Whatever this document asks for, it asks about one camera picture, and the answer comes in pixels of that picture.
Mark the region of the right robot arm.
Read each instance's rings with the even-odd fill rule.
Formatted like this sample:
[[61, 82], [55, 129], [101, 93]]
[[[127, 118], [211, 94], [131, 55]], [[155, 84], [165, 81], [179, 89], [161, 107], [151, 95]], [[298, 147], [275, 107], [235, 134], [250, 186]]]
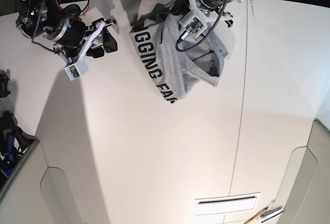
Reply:
[[62, 7], [61, 0], [25, 0], [16, 20], [16, 27], [31, 43], [61, 56], [70, 65], [79, 58], [100, 58], [118, 50], [118, 44], [108, 31], [116, 20], [100, 18], [86, 25], [82, 16], [89, 3]]

